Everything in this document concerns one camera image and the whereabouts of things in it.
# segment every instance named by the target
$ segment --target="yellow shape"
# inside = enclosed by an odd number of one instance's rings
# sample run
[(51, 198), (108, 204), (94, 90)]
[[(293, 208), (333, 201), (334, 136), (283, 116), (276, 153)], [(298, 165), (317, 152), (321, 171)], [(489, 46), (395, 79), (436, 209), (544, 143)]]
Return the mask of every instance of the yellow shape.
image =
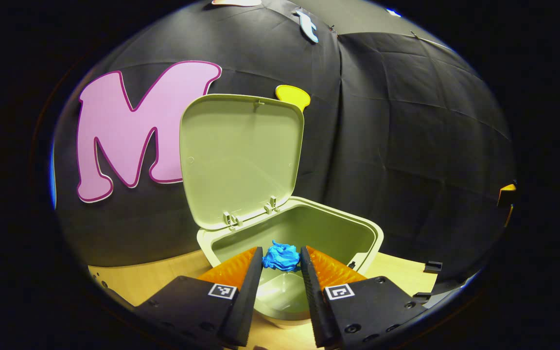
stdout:
[(498, 201), (496, 202), (496, 205), (498, 206), (498, 204), (500, 204), (500, 198), (503, 195), (503, 192), (515, 192), (516, 188), (514, 184), (508, 185), (508, 186), (504, 186), (503, 188), (500, 189), (500, 192), (498, 192)]
[(278, 86), (276, 88), (276, 96), (280, 101), (298, 106), (302, 113), (304, 113), (304, 108), (311, 104), (311, 97), (308, 93), (297, 87)]
[(511, 219), (511, 213), (513, 212), (513, 204), (511, 204), (511, 209), (509, 209), (509, 216), (507, 217), (507, 221), (505, 221), (505, 227), (509, 224), (509, 219)]

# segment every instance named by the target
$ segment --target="blue crumpled object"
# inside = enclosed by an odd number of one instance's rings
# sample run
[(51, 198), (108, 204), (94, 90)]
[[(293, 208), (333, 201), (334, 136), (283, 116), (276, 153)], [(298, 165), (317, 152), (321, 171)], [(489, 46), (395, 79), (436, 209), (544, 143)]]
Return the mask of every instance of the blue crumpled object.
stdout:
[(276, 243), (267, 249), (267, 255), (262, 258), (262, 265), (266, 268), (278, 269), (280, 271), (299, 271), (299, 254), (294, 245)]

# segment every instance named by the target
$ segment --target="screw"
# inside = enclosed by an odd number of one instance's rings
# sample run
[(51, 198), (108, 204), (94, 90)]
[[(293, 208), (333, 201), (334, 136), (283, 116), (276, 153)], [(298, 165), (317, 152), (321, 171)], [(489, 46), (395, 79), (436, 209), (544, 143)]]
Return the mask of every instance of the screw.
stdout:
[(345, 333), (355, 333), (360, 330), (360, 324), (351, 324), (345, 328)]

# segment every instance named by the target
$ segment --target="black fabric backdrop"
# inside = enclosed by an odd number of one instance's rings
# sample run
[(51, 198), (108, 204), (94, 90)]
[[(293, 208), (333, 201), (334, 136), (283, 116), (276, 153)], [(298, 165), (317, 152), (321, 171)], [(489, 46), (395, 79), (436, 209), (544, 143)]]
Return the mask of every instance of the black fabric backdrop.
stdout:
[(205, 60), (222, 67), (209, 93), (275, 98), (280, 84), (312, 98), (294, 195), (366, 217), (383, 229), (381, 252), (441, 261), (440, 279), (466, 270), (502, 232), (508, 209), (498, 189), (515, 178), (505, 119), (488, 88), (457, 54), (411, 36), (336, 37), (315, 14), (318, 44), (300, 31), (298, 8), (283, 0), (256, 7), (196, 2), (147, 27), (90, 71), (55, 133), (56, 212), (67, 240), (87, 264), (138, 264), (199, 249), (181, 184), (147, 175), (129, 189), (105, 158), (112, 195), (77, 197), (78, 96), (96, 77), (122, 71), (136, 106), (171, 64)]

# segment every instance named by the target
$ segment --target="letter m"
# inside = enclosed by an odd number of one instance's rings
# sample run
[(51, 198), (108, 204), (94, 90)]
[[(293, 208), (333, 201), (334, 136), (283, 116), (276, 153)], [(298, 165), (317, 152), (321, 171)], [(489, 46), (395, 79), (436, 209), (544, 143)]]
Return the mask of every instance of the letter m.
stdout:
[(222, 69), (210, 62), (173, 64), (157, 78), (136, 108), (131, 106), (120, 71), (93, 80), (82, 91), (77, 129), (77, 194), (84, 202), (111, 195), (114, 184), (101, 173), (98, 149), (120, 181), (135, 188), (146, 146), (153, 133), (157, 157), (149, 170), (162, 184), (182, 181), (178, 134), (180, 118), (196, 98), (205, 95)]

